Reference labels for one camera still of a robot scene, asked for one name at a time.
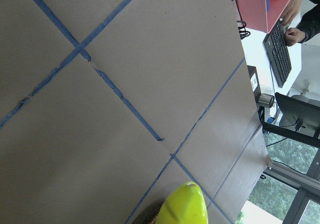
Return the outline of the yellow banana front basket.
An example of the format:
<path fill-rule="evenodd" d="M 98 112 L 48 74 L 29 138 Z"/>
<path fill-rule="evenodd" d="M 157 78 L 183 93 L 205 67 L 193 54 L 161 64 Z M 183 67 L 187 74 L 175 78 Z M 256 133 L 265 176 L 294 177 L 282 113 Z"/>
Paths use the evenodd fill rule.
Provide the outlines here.
<path fill-rule="evenodd" d="M 186 182 L 165 199 L 156 223 L 208 223 L 206 209 L 201 188 Z"/>

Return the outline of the brown wicker basket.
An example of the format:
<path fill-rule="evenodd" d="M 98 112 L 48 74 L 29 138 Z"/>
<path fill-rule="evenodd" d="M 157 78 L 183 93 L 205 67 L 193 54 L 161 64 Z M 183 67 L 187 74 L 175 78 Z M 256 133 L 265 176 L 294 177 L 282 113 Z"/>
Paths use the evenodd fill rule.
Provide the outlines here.
<path fill-rule="evenodd" d="M 132 224 L 156 223 L 163 201 L 158 201 L 146 207 L 132 222 Z"/>

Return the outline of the black power box white label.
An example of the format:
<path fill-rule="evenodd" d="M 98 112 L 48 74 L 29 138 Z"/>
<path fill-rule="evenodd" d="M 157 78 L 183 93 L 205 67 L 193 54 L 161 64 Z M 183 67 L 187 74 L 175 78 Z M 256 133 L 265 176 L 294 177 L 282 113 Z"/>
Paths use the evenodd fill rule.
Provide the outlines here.
<path fill-rule="evenodd" d="M 247 69 L 249 72 L 248 74 L 249 74 L 251 88 L 253 91 L 255 102 L 258 103 L 259 97 L 261 95 L 261 89 L 260 89 L 257 69 L 255 66 L 250 66 L 250 65 L 247 65 Z"/>

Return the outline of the black keyboard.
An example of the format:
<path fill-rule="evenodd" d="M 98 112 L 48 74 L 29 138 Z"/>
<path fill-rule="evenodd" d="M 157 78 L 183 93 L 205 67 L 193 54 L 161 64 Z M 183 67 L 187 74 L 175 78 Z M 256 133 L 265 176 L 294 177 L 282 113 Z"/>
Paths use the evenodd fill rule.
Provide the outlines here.
<path fill-rule="evenodd" d="M 280 88 L 286 83 L 292 70 L 284 33 L 281 22 L 278 20 L 263 40 L 266 55 Z"/>

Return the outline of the black computer monitor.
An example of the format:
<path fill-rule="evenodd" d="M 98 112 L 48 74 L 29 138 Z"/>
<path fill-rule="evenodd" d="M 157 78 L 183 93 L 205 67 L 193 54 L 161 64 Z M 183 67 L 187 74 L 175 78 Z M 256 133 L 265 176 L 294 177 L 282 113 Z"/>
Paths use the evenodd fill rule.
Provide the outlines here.
<path fill-rule="evenodd" d="M 319 138 L 319 104 L 313 105 L 309 102 L 296 99 L 294 97 L 289 97 L 278 92 L 275 93 L 276 102 L 280 111 L 282 112 L 282 117 L 286 121 L 285 124 L 280 124 L 280 126 L 292 127 L 295 129 L 299 124 L 301 128 L 300 133 Z"/>

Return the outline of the pink box of blocks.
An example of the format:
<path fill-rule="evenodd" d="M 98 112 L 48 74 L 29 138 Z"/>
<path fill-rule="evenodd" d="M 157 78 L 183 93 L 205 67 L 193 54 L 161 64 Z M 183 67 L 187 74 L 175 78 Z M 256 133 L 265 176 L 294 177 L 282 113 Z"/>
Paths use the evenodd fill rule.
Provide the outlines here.
<path fill-rule="evenodd" d="M 290 0 L 237 0 L 248 28 L 269 33 Z"/>

